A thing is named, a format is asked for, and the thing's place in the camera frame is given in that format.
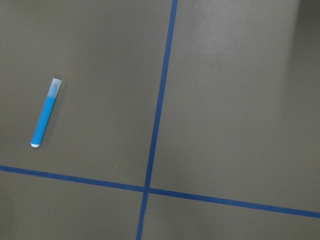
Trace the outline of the blue highlighter pen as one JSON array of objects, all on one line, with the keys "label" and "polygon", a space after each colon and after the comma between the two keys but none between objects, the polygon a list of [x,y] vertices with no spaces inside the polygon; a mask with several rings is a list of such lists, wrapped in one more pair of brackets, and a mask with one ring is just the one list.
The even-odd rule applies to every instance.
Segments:
[{"label": "blue highlighter pen", "polygon": [[32,139],[30,141],[30,145],[32,148],[38,148],[42,143],[61,83],[62,81],[57,78],[53,78],[51,81],[51,85],[49,87]]}]

